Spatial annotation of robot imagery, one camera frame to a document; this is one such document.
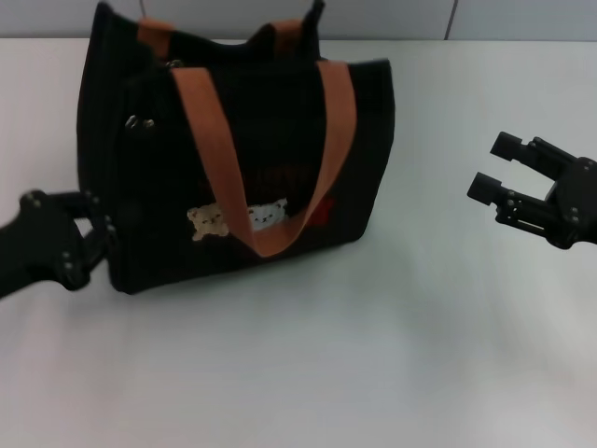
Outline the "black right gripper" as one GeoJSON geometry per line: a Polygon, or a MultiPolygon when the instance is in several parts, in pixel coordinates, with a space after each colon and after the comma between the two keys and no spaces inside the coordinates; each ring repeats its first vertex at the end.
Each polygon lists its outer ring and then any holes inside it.
{"type": "Polygon", "coordinates": [[[548,240],[560,249],[575,243],[596,244],[596,161],[576,158],[535,137],[527,144],[500,132],[490,153],[506,161],[518,161],[555,181],[545,201],[502,186],[502,182],[477,173],[467,196],[496,207],[495,220],[548,240]]]}

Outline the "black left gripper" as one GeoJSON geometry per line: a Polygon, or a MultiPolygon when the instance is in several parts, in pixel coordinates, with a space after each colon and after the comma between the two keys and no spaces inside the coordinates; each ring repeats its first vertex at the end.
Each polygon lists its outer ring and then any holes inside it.
{"type": "Polygon", "coordinates": [[[31,190],[21,196],[18,214],[1,228],[1,297],[44,281],[79,290],[117,241],[111,217],[90,191],[31,190]],[[91,225],[84,237],[78,218],[91,225]]]}

